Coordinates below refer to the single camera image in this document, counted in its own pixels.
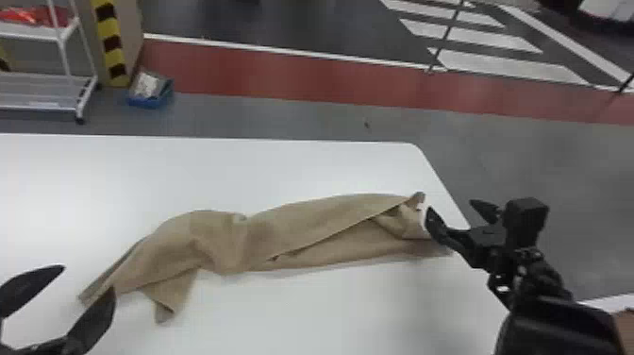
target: crumpled fabric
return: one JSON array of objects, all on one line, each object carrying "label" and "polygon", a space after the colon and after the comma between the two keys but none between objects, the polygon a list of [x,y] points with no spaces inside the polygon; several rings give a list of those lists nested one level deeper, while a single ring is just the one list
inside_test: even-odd
[{"label": "crumpled fabric", "polygon": [[220,275],[312,267],[392,254],[440,256],[417,207],[425,199],[351,194],[291,203],[250,217],[192,211],[169,219],[138,241],[79,296],[91,304],[110,286],[141,291],[162,323],[182,309],[196,272]]}]

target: concrete floor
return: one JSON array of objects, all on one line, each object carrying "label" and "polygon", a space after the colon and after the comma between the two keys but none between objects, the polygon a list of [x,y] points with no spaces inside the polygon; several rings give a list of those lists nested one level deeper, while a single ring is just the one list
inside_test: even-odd
[{"label": "concrete floor", "polygon": [[98,93],[83,127],[0,111],[0,131],[413,143],[472,224],[470,198],[548,203],[540,247],[576,298],[634,292],[634,127],[183,93],[153,111],[124,95]]}]

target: blue tray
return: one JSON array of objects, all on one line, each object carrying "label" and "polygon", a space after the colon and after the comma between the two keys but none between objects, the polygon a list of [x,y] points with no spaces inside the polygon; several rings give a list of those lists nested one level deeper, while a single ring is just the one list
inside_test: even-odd
[{"label": "blue tray", "polygon": [[165,88],[163,88],[163,91],[160,93],[159,97],[145,98],[139,96],[128,96],[125,101],[128,105],[136,106],[138,108],[158,109],[159,107],[163,106],[167,99],[174,93],[173,83],[174,82],[172,80],[169,80],[165,84]]}]

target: yellow and black striped post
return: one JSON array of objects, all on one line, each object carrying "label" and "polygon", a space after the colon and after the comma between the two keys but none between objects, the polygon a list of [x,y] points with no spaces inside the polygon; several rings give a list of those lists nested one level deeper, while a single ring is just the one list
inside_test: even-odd
[{"label": "yellow and black striped post", "polygon": [[130,76],[125,68],[124,50],[117,12],[112,0],[91,0],[97,20],[97,36],[102,43],[104,64],[108,68],[110,86],[127,86]]},{"label": "yellow and black striped post", "polygon": [[7,52],[2,49],[2,45],[0,45],[0,72],[10,72],[11,66],[8,65],[8,56]]}]

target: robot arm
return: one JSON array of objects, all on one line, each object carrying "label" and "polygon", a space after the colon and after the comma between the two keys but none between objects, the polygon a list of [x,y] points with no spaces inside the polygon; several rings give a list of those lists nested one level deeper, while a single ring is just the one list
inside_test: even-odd
[{"label": "robot arm", "polygon": [[511,200],[501,210],[472,200],[488,223],[458,230],[429,209],[432,238],[489,274],[488,288],[509,309],[496,355],[624,355],[612,317],[573,301],[559,273],[536,247],[548,207],[535,198]]}]

